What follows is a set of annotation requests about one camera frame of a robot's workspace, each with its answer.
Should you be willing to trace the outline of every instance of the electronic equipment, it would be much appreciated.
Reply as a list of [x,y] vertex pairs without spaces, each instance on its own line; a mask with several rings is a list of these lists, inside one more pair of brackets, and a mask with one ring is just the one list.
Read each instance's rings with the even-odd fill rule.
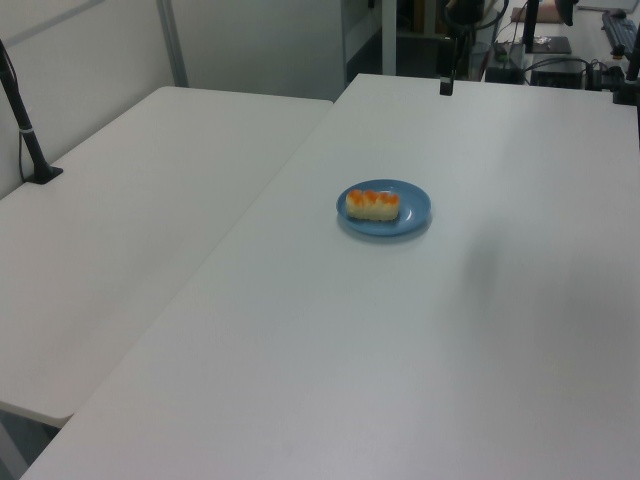
[[[535,56],[533,64],[549,58],[547,55]],[[579,61],[569,61],[575,57],[559,57],[562,61],[541,65],[531,70],[531,85],[538,87],[582,89],[582,74],[584,64]]]
[[638,35],[638,29],[628,18],[618,18],[605,12],[602,14],[602,28],[607,34],[612,48],[624,46],[624,56],[631,60],[633,44]]
[[[568,25],[573,25],[573,6],[578,0],[555,0],[556,9],[562,21]],[[570,54],[571,46],[567,37],[545,37],[544,42],[535,41],[536,20],[538,18],[537,0],[529,0],[527,2],[527,11],[524,19],[524,32],[522,34],[522,43],[525,46],[526,53],[535,54]]]

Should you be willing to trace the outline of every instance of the white table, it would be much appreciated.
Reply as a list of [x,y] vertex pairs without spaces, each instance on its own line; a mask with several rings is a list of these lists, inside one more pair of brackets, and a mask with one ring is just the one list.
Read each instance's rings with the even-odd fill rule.
[[[525,0],[515,0],[509,4],[509,9],[502,19],[501,25],[507,25],[511,20],[511,11],[513,7],[522,7]],[[636,8],[633,13],[628,14],[628,18],[636,22],[640,20],[640,8]],[[500,34],[499,42],[511,42],[515,23]],[[593,59],[602,62],[611,60],[611,44],[607,39],[606,33],[602,28],[602,12],[592,10],[580,10],[574,8],[573,26],[569,27],[565,24],[558,23],[539,23],[536,25],[536,36],[564,36],[569,39],[571,44],[572,55],[582,58],[586,61]],[[524,24],[522,21],[518,23],[518,32],[516,33],[516,42],[520,41]]]
[[[635,478],[635,109],[438,87],[356,78],[25,480]],[[383,177],[428,230],[341,226]]]
[[0,409],[86,401],[330,107],[163,88],[0,202]]

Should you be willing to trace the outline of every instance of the cable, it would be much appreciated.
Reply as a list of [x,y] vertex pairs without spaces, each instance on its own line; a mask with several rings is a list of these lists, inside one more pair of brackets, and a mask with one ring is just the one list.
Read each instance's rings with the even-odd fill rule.
[[22,172],[22,132],[18,132],[18,169],[20,170],[20,179],[24,183],[24,173]]
[[16,73],[16,69],[13,68],[13,62],[11,61],[11,57],[9,56],[9,52],[4,48],[4,43],[0,40],[0,53],[7,59],[7,63],[9,64],[9,68],[11,69],[11,76],[13,77],[13,81],[16,82],[16,90],[20,91],[18,88],[18,74]]
[[[13,81],[16,84],[16,90],[20,91],[18,86],[18,74],[16,73],[16,69],[13,67],[13,62],[11,61],[11,57],[7,52],[7,49],[4,47],[4,43],[0,40],[0,54],[7,60],[9,64],[9,68],[11,69],[11,76],[13,77]],[[18,169],[20,170],[20,179],[22,183],[25,182],[24,172],[22,171],[22,132],[18,131]]]
[[447,0],[440,0],[440,8],[442,9],[444,23],[449,27],[451,27],[456,32],[456,34],[459,33],[459,35],[457,36],[461,37],[461,36],[464,36],[465,33],[471,30],[476,30],[476,31],[484,30],[485,28],[493,27],[495,24],[497,24],[500,20],[502,20],[502,17],[504,16],[505,12],[507,11],[507,8],[509,7],[509,0],[503,0],[502,10],[498,13],[496,18],[494,18],[492,21],[490,21],[487,24],[480,25],[477,27],[475,25],[461,25],[459,23],[454,22],[449,16],[449,9],[447,8],[447,6],[448,6]]
[[502,32],[504,32],[504,30],[505,30],[506,28],[509,28],[511,25],[513,25],[513,20],[511,20],[509,23],[507,23],[504,27],[502,27],[502,28],[500,29],[500,31],[498,31],[498,33],[496,33],[496,36],[495,36],[495,38],[494,38],[494,43],[498,41],[498,37],[500,36],[500,34],[501,34]]
[[546,60],[541,60],[540,62],[536,62],[528,68],[525,68],[524,72],[535,70],[536,68],[539,68],[539,67],[546,67],[547,65],[554,65],[556,63],[564,63],[564,62],[582,62],[587,66],[587,68],[593,67],[591,63],[581,58],[548,58]]
[[486,23],[484,25],[480,25],[479,27],[475,27],[476,31],[477,30],[484,30],[485,28],[489,28],[489,27],[493,27],[494,25],[497,25],[498,22],[500,22],[500,20],[502,20],[502,17],[504,17],[504,14],[507,11],[507,8],[509,8],[509,0],[504,0],[504,4],[502,5],[502,10],[500,10],[500,12],[498,12],[498,15],[496,16],[496,18],[491,20],[489,23]]
[[524,6],[522,7],[522,9],[518,12],[518,15],[516,16],[516,26],[513,29],[513,38],[511,39],[511,47],[509,48],[509,53],[507,54],[507,62],[511,63],[511,52],[513,51],[513,46],[516,44],[516,33],[518,33],[518,23],[520,23],[520,17],[522,17],[522,12],[527,10],[527,5],[529,5],[529,2],[526,1],[524,2]]

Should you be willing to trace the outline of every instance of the microphone stand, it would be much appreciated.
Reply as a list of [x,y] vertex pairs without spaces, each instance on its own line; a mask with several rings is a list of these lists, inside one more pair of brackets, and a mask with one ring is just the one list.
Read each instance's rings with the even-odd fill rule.
[[13,110],[13,115],[18,122],[18,128],[20,134],[24,138],[24,143],[27,145],[31,160],[33,161],[33,175],[25,179],[25,182],[37,183],[38,185],[44,185],[48,183],[58,175],[62,173],[61,168],[52,167],[44,159],[40,144],[36,138],[36,134],[33,131],[31,120],[27,114],[27,109],[24,107],[20,92],[18,90],[18,82],[13,74],[11,63],[9,61],[9,55],[0,40],[0,80],[2,86],[9,99],[9,104]]

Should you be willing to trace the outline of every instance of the blue plate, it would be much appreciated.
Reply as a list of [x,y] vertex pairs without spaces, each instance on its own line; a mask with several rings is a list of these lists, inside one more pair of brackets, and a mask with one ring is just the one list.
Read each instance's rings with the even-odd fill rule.
[[[400,195],[400,209],[398,218],[392,222],[372,222],[357,220],[347,215],[347,193],[357,188],[359,190],[375,190],[376,192],[392,192]],[[400,180],[369,180],[347,188],[338,197],[336,203],[338,215],[346,224],[361,233],[389,237],[412,232],[422,227],[429,218],[431,199],[422,189]]]

